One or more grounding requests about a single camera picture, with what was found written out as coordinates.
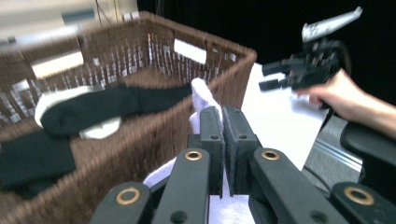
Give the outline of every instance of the white wall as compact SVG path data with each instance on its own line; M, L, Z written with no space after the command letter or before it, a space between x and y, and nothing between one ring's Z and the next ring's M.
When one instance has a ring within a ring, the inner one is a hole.
M98 3L112 21L120 20L116 15L137 11L136 0L98 0ZM87 8L94 9L98 21L94 0L0 0L0 42L12 36L63 27L62 13Z

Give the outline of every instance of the sock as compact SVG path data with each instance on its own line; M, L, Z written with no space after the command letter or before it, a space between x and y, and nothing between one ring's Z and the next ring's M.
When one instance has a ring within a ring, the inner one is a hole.
M201 110L214 106L219 112L220 128L222 128L222 111L221 106L213 99L213 95L205 82L200 78L195 78L191 82L192 102L195 113L190 116L190 123L193 133L200 133L200 113Z
M61 177L76 169L67 138L38 131L1 145L0 189L17 189L37 180Z
M122 84L63 101L44 113L41 123L51 134L71 135L111 118L169 109L190 94L190 84L164 90Z
M35 107L35 122L37 123L38 126L42 128L43 126L41 125L40 120L43 114L52 106L57 105L65 100L69 100L74 97L77 97L81 94L85 94L87 92L92 92L92 91L102 91L103 89L104 88L99 86L95 86L95 87L80 86L69 90L44 92L41 95ZM95 126L92 126L88 129L80 131L79 136L83 139L87 139L87 138L103 139L116 132L117 129L120 127L120 123L121 123L120 117L109 119Z

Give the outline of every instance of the black background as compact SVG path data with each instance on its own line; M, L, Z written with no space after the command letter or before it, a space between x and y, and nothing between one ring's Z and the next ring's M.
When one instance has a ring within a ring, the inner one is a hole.
M138 0L137 4L139 10L156 12L156 0ZM358 20L329 38L346 43L355 82L396 105L395 0L162 0L162 4L165 18L255 49L261 64L301 51L305 23L362 7Z

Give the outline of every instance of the white object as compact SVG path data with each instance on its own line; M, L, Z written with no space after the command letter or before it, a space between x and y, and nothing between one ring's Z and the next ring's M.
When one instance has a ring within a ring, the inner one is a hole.
M348 12L346 14L332 17L324 21L318 21L312 24L305 24L302 31L303 43L309 42L311 40L329 35L336 30L350 24L351 22L357 20L363 9L357 7L355 11Z
M219 113L220 131L222 132L222 111L218 102L213 99L212 92L200 78L195 78L191 82L192 103L195 113L190 116L190 123L193 133L200 133L200 113L203 109L214 106Z

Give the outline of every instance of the white sock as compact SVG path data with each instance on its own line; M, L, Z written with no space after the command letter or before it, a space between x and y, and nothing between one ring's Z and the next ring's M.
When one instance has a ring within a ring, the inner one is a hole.
M205 82L200 78L195 78L191 82L192 88L192 103L194 105L195 113L190 116L190 123L193 133L200 133L200 112L201 110L214 106L219 113L219 126L222 132L222 112L221 106L213 99L213 95Z

